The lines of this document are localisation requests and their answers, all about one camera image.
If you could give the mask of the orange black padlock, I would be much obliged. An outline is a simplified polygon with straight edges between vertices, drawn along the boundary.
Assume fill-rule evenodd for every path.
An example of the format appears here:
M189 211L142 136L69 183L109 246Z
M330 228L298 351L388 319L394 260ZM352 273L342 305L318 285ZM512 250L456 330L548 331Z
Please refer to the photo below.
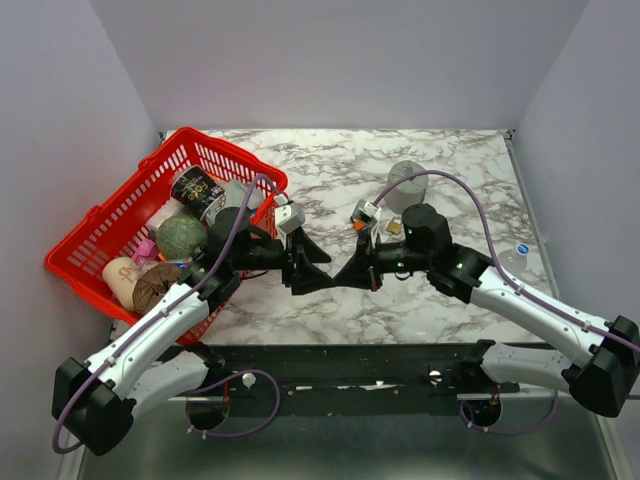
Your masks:
M359 232L360 230L362 230L363 228L365 228L367 226L367 223L359 218L356 217L352 217L351 218L351 222L352 222L352 226L353 229L356 232Z

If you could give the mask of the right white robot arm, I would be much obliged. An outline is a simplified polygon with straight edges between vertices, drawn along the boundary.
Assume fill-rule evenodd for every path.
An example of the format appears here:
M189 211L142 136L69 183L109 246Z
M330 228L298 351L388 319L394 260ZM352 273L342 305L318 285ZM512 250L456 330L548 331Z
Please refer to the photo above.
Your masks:
M489 257L453 242L448 221L428 204L408 207L402 223L405 238L394 243L362 228L336 285L375 291L387 273L423 271L439 293L494 312L548 345L482 344L479 357L460 367L467 389L531 384L568 393L598 415L620 414L639 376L639 328L633 321L608 321L519 281Z

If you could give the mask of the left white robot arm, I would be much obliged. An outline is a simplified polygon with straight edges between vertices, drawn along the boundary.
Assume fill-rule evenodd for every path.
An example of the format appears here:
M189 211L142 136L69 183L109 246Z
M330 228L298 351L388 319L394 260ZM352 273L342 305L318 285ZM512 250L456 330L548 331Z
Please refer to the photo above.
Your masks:
M229 207L216 216L202 253L181 272L159 302L109 346L79 362L63 362L55 373L52 446L67 430L96 455L118 445L135 419L181 393L214 393L222 372L214 361L189 350L155 362L181 335L226 303L241 285L243 271L282 274L294 295L328 288L321 270L330 256L303 229L304 214L295 203L275 210L278 236L252 225L249 212Z

